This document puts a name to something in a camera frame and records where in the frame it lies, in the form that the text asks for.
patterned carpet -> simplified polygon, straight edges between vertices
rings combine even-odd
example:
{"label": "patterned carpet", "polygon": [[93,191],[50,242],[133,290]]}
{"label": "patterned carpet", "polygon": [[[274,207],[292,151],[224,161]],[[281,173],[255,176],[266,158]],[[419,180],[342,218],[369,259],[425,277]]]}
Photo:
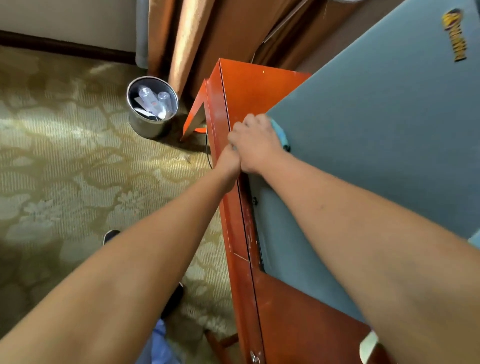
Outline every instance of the patterned carpet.
{"label": "patterned carpet", "polygon": [[[125,64],[0,48],[0,337],[56,284],[208,169],[204,146],[128,124]],[[215,362],[202,334],[236,332],[217,211],[183,279],[168,335],[186,363]]]}

forearm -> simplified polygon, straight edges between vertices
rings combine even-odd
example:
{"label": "forearm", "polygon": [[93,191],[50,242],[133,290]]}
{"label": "forearm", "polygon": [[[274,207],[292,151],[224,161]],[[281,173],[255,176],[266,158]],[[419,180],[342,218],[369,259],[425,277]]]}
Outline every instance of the forearm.
{"label": "forearm", "polygon": [[228,184],[210,171],[115,237],[0,342],[0,362],[133,363]]}
{"label": "forearm", "polygon": [[445,345],[472,358],[480,325],[476,249],[287,153],[261,174],[400,363],[450,360]]}

hand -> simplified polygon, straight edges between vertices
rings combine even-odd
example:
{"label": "hand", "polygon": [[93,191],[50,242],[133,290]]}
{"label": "hand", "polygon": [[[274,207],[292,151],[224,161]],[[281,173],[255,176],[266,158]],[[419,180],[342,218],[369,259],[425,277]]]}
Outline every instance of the hand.
{"label": "hand", "polygon": [[220,172],[222,177],[226,178],[227,189],[225,192],[230,191],[240,175],[240,155],[231,144],[228,144],[218,157],[215,171]]}
{"label": "hand", "polygon": [[248,114],[243,123],[237,122],[228,134],[228,141],[236,147],[241,158],[241,169],[261,174],[272,156],[284,153],[282,145],[265,114]]}

yellow logo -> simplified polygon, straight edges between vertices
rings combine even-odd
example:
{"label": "yellow logo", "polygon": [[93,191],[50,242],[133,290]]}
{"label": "yellow logo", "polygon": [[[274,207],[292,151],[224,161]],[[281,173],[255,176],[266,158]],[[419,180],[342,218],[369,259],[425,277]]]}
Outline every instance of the yellow logo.
{"label": "yellow logo", "polygon": [[453,53],[455,54],[455,62],[462,61],[467,58],[465,51],[467,50],[467,42],[462,36],[463,13],[460,9],[450,10],[442,17],[444,29],[448,31],[450,42],[452,43]]}

metal trash can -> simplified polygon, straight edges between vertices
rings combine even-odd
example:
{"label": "metal trash can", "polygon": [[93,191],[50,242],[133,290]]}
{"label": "metal trash can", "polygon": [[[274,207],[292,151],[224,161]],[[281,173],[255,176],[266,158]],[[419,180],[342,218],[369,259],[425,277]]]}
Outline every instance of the metal trash can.
{"label": "metal trash can", "polygon": [[[170,115],[167,119],[156,121],[136,112],[134,108],[140,108],[140,105],[134,99],[138,97],[140,86],[147,86],[156,94],[162,91],[168,92],[170,94],[170,100],[174,110],[172,115]],[[130,107],[130,125],[132,126],[133,130],[137,132],[137,134],[148,139],[153,139],[159,136],[165,127],[171,122],[172,118],[177,115],[177,111],[179,109],[179,98],[173,88],[164,80],[152,76],[138,77],[130,82],[127,87],[127,103]]]}

